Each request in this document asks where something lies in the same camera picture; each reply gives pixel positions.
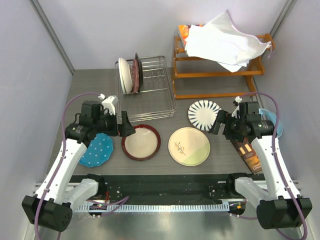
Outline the white plate with blue stripes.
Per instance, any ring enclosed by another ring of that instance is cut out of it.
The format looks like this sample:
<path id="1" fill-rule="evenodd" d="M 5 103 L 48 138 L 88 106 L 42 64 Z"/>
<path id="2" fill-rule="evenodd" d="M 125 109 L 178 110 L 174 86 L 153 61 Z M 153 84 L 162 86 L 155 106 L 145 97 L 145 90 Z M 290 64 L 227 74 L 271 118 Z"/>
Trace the white plate with blue stripes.
<path id="1" fill-rule="evenodd" d="M 200 131 L 208 132 L 222 108 L 211 100 L 201 99 L 192 103 L 187 111 L 190 123 Z"/>

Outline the blue plate with white dots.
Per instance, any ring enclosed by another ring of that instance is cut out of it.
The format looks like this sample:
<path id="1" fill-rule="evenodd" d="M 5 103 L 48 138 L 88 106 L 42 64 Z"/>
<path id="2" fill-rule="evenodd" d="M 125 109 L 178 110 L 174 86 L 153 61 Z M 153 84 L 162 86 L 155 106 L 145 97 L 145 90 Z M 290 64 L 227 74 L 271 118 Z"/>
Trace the blue plate with white dots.
<path id="1" fill-rule="evenodd" d="M 79 164 L 87 168 L 99 167 L 108 161 L 113 153 L 113 140 L 110 136 L 99 133 L 90 142 Z"/>

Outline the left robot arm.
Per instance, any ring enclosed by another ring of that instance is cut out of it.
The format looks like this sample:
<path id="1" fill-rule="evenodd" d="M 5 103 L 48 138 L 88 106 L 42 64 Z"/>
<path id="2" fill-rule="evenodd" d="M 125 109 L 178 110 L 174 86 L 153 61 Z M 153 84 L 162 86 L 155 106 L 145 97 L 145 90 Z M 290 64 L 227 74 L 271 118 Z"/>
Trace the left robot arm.
<path id="1" fill-rule="evenodd" d="M 74 170 L 98 134 L 128 137 L 136 131 L 128 116 L 117 122 L 116 96 L 102 101 L 87 100 L 76 114 L 73 123 L 63 126 L 60 153 L 41 186 L 32 195 L 22 200 L 22 208 L 34 225 L 63 232 L 69 226 L 74 210 L 90 198 L 102 199 L 107 192 L 103 177 L 87 174 L 72 190 L 66 192 Z"/>

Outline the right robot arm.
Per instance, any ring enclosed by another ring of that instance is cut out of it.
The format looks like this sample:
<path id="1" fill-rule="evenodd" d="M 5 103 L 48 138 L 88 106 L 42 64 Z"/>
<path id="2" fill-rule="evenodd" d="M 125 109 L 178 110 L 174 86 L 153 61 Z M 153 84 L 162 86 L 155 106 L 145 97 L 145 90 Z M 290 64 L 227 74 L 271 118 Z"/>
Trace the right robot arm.
<path id="1" fill-rule="evenodd" d="M 298 228 L 306 225 L 306 217 L 313 206 L 308 197 L 302 197 L 293 183 L 281 155 L 275 125 L 264 120 L 259 104 L 241 102 L 234 113 L 220 110 L 209 130 L 238 143 L 247 140 L 255 151 L 263 171 L 267 189 L 263 190 L 244 173 L 230 174 L 226 193 L 233 198 L 242 195 L 255 207 L 259 224 L 265 230 Z"/>

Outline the cream plate with red rim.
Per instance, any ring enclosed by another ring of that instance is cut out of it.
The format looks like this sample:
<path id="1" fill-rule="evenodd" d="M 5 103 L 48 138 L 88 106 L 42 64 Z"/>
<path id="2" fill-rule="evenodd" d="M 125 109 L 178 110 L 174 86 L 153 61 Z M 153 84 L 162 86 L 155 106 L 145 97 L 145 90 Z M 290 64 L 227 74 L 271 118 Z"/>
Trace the cream plate with red rim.
<path id="1" fill-rule="evenodd" d="M 136 161 L 145 161 L 153 158 L 161 147 L 159 132 L 147 124 L 134 126 L 135 133 L 123 137 L 121 147 L 125 155 Z"/>

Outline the cream green plate with twig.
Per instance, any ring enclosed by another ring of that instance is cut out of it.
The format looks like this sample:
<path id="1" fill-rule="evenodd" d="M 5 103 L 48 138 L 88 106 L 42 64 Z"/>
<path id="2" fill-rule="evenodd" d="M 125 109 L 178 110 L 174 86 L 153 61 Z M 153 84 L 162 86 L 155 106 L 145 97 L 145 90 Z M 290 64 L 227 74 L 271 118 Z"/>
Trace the cream green plate with twig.
<path id="1" fill-rule="evenodd" d="M 183 127 L 170 136 L 168 151 L 177 163 L 187 167 L 195 167 L 209 157 L 211 146 L 206 135 L 200 130 Z"/>

